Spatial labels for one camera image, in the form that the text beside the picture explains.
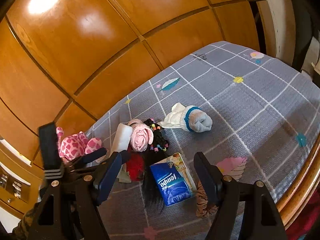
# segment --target pink stuffed toy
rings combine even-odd
[[[56,132],[58,135],[59,156],[64,162],[70,162],[76,157],[92,153],[93,151],[100,149],[102,146],[100,138],[92,138],[88,140],[83,132],[65,137],[62,142],[60,142],[64,134],[63,129],[61,127],[57,127]]]

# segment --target pink towel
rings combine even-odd
[[[153,132],[152,130],[144,124],[141,120],[133,120],[132,123],[132,134],[130,139],[130,144],[135,152],[143,152],[147,149],[148,144],[153,142]]]

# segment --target white wall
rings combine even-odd
[[[0,221],[5,230],[7,230],[8,233],[11,233],[12,229],[18,225],[20,219],[11,215],[9,212],[0,207]]]
[[[276,58],[292,65],[296,44],[296,24],[291,0],[267,0],[276,34]]]

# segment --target gray checkered bedsheet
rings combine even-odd
[[[240,181],[262,180],[276,202],[298,174],[320,130],[320,90],[281,61],[266,55],[257,60],[251,52],[224,41],[205,46],[127,95],[87,134],[100,137],[110,149],[119,123],[133,118],[163,120],[177,102],[198,106],[212,118],[211,131],[165,129],[169,153],[183,155],[196,183],[192,162],[197,151],[204,152],[211,164],[245,157]],[[236,83],[235,77],[244,81]],[[174,78],[180,79],[173,88],[159,92]],[[305,147],[299,147],[298,134],[306,137]],[[214,215],[199,219],[195,210],[195,198],[162,212],[145,209],[138,182],[116,182],[99,207],[112,240],[204,239]],[[232,239],[237,239],[243,210],[240,204]]]

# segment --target blue tissue packet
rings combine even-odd
[[[196,185],[180,153],[150,166],[166,206],[195,195]]]

